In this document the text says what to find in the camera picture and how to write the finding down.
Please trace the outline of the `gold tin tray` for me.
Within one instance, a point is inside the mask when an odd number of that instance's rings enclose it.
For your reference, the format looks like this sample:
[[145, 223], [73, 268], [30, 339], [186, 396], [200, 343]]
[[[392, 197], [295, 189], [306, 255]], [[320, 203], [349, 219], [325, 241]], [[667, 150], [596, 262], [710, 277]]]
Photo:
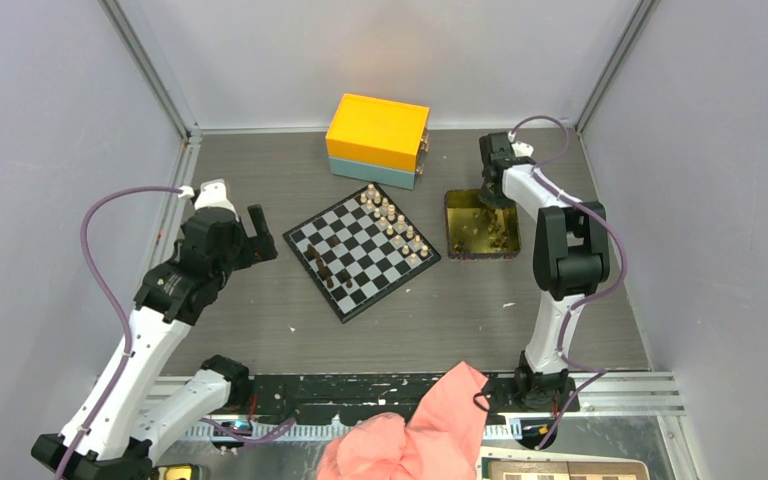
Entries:
[[509, 260], [521, 252], [515, 207], [490, 207], [478, 189], [457, 189], [446, 192], [444, 209], [450, 259]]

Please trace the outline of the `black white chess board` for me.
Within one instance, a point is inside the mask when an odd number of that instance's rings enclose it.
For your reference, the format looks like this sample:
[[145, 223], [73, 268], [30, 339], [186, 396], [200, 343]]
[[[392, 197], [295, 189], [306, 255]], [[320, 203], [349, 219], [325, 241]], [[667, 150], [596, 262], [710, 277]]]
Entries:
[[[341, 243], [331, 247], [336, 235]], [[337, 319], [345, 324], [441, 260], [441, 254], [407, 218], [381, 185], [370, 183], [283, 233], [283, 239], [313, 280]], [[332, 277], [322, 280], [312, 244]], [[346, 269], [353, 286], [337, 278]]]

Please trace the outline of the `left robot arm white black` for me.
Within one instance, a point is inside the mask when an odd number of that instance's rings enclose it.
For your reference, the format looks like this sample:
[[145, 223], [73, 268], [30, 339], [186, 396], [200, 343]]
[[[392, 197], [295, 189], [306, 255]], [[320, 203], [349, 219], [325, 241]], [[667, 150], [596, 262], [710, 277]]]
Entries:
[[150, 410], [144, 408], [171, 354], [231, 274], [277, 256], [260, 205], [247, 208], [254, 235], [233, 209], [200, 207], [168, 260], [147, 272], [117, 353], [81, 409], [58, 433], [40, 435], [32, 457], [59, 479], [148, 479], [155, 462], [187, 429], [223, 408], [245, 409], [249, 370], [215, 354]]

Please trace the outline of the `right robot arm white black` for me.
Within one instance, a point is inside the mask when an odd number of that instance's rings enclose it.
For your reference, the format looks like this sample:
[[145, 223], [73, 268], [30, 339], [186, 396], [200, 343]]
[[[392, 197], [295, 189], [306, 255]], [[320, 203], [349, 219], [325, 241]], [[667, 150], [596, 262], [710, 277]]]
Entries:
[[532, 271], [541, 291], [531, 339], [514, 372], [515, 396], [537, 411], [569, 392], [566, 358], [587, 297], [610, 274], [608, 232], [599, 202], [582, 202], [549, 180], [531, 158], [531, 147], [508, 133], [478, 140], [481, 200], [493, 208], [518, 207], [536, 223]]

